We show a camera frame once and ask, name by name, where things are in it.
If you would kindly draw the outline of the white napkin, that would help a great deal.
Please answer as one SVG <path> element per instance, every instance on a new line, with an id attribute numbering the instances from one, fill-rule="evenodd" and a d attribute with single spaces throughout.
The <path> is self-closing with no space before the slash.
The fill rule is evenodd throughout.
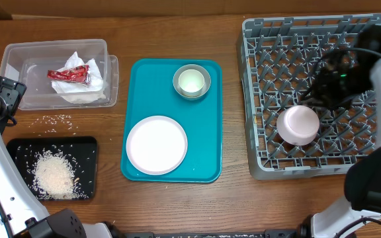
<path id="1" fill-rule="evenodd" d="M 58 94 L 67 94 L 63 96 L 67 102 L 72 104 L 87 104 L 94 102 L 99 99 L 106 99 L 103 89 L 105 87 L 105 82 L 101 76 L 101 72 L 95 62 L 95 59 L 90 59 L 85 63 L 77 54 L 74 52 L 70 58 L 66 61 L 63 68 L 58 69 L 58 71 L 63 71 L 66 69 L 71 69 L 77 66 L 87 65 L 89 67 L 89 84 L 82 83 L 68 83 L 64 81 L 52 80 L 52 88 Z"/>

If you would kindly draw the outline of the pink small bowl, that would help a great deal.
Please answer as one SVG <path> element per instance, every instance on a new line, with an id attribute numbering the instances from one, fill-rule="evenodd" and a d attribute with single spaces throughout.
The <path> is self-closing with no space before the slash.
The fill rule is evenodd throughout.
<path id="1" fill-rule="evenodd" d="M 292 106 L 280 113 L 276 121 L 279 136 L 291 145 L 307 145 L 319 130 L 317 114 L 307 106 Z"/>

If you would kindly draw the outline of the red snack wrapper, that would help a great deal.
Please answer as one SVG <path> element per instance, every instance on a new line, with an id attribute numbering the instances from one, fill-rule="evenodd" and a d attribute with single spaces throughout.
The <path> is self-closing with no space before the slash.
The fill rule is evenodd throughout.
<path id="1" fill-rule="evenodd" d="M 48 70 L 47 78 L 55 81 L 88 85 L 90 83 L 89 66 L 80 65 L 63 71 Z"/>

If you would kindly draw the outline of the white rice pile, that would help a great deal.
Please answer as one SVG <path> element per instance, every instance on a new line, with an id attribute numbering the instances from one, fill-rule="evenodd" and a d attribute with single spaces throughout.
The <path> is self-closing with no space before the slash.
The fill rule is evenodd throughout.
<path id="1" fill-rule="evenodd" d="M 80 187 L 73 165 L 61 151 L 54 153 L 43 149 L 34 157 L 26 170 L 32 176 L 29 189 L 39 200 L 86 199 L 88 195 Z"/>

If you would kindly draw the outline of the grey-green bowl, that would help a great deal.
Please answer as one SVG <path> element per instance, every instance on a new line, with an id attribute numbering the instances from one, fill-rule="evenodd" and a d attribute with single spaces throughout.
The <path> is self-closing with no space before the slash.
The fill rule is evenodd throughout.
<path id="1" fill-rule="evenodd" d="M 184 92 L 181 90 L 181 88 L 179 87 L 179 75 L 184 71 L 184 70 L 187 70 L 187 69 L 196 69 L 198 70 L 199 72 L 201 72 L 201 74 L 203 74 L 204 76 L 204 86 L 202 88 L 202 91 L 200 92 L 199 95 L 196 95 L 195 97 L 188 97 L 186 94 L 184 94 Z M 174 89 L 176 90 L 177 93 L 179 93 L 184 99 L 187 99 L 187 100 L 198 100 L 199 98 L 202 98 L 207 92 L 208 90 L 210 89 L 210 86 L 211 86 L 211 77 L 210 77 L 210 74 L 209 72 L 203 68 L 202 66 L 200 65 L 197 65 L 197 64 L 187 64 L 187 65 L 184 65 L 182 67 L 180 67 L 174 74 L 173 76 L 173 87 Z"/>

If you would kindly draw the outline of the cream cup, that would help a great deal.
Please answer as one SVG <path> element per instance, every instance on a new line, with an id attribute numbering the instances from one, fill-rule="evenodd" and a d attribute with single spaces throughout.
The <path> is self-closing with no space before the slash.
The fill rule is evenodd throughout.
<path id="1" fill-rule="evenodd" d="M 199 95 L 204 86 L 204 76 L 196 69 L 184 70 L 179 75 L 179 87 L 188 97 Z"/>

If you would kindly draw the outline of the pink round plate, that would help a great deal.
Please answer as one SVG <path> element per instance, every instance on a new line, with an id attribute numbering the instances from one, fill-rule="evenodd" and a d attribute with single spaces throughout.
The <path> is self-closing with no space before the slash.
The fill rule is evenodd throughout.
<path id="1" fill-rule="evenodd" d="M 187 149 L 184 129 L 166 116 L 150 116 L 139 121 L 126 140 L 129 161 L 147 175 L 164 175 L 175 170 L 183 162 Z"/>

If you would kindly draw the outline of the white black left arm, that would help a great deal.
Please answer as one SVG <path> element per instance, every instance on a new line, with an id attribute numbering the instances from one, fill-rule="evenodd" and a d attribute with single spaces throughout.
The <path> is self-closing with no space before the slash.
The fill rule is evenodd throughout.
<path id="1" fill-rule="evenodd" d="M 31 193 L 5 144 L 2 134 L 17 124 L 15 112 L 26 85 L 0 76 L 0 237 L 119 237 L 114 224 L 82 223 L 70 209 L 49 214 Z"/>

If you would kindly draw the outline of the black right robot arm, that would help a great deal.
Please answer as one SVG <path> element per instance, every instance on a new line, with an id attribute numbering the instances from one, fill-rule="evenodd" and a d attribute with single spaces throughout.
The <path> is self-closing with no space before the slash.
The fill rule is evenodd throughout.
<path id="1" fill-rule="evenodd" d="M 355 237 L 368 223 L 381 225 L 381 26 L 360 32 L 352 48 L 332 50 L 316 63 L 310 75 L 314 82 L 300 97 L 310 106 L 337 109 L 349 107 L 361 93 L 376 95 L 375 150 L 348 171 L 344 195 L 326 210 L 308 216 L 295 237 Z"/>

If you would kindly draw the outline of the grey dishwasher rack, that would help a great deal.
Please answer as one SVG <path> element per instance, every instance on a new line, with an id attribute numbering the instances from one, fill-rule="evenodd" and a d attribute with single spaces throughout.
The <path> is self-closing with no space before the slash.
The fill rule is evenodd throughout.
<path id="1" fill-rule="evenodd" d="M 245 102 L 249 172 L 257 180 L 310 178 L 346 173 L 372 153 L 376 142 L 373 91 L 348 109 L 317 108 L 319 130 L 304 146 L 283 141 L 279 114 L 300 102 L 312 84 L 310 71 L 336 48 L 354 46 L 359 32 L 381 25 L 381 13 L 255 18 L 243 22 L 237 41 Z"/>

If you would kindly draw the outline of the clear plastic bin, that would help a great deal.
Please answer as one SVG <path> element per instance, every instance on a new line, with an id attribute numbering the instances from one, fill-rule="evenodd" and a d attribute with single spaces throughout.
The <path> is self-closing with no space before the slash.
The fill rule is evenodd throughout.
<path id="1" fill-rule="evenodd" d="M 106 99 L 87 104 L 72 104 L 58 94 L 47 78 L 48 70 L 63 68 L 70 56 L 77 52 L 87 63 L 94 58 L 105 82 Z M 116 104 L 118 87 L 118 61 L 107 52 L 103 39 L 58 40 L 9 44 L 5 48 L 0 76 L 27 86 L 19 104 L 21 110 L 53 110 L 67 108 L 101 108 Z"/>

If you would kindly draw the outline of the black rectangular tray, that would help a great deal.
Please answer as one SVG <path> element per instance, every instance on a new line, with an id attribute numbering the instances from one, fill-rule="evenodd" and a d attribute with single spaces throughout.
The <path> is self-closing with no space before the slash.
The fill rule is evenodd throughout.
<path id="1" fill-rule="evenodd" d="M 65 138 L 21 138 L 13 139 L 7 144 L 7 150 L 21 174 L 26 185 L 32 181 L 27 169 L 34 162 L 34 157 L 43 149 L 54 153 L 61 151 L 75 169 L 80 187 L 89 196 L 94 196 L 97 175 L 98 144 L 91 136 Z"/>

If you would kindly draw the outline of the teal plastic tray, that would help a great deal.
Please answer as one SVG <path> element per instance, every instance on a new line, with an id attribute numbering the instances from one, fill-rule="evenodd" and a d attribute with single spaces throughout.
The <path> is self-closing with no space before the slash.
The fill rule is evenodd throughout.
<path id="1" fill-rule="evenodd" d="M 182 66 L 196 64 L 211 78 L 208 92 L 198 100 L 183 98 L 173 87 Z M 147 175 L 135 168 L 126 153 L 120 168 L 129 180 L 148 182 L 214 182 L 222 172 L 222 69 L 208 59 L 141 59 L 133 66 L 128 89 L 124 135 L 140 120 L 166 116 L 184 129 L 188 151 L 184 161 L 165 175 Z"/>

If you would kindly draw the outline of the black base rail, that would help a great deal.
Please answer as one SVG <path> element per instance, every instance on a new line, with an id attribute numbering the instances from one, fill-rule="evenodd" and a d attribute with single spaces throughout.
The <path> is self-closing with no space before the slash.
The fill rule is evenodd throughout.
<path id="1" fill-rule="evenodd" d="M 266 229 L 250 233 L 125 233 L 127 238 L 294 238 L 295 229 Z"/>

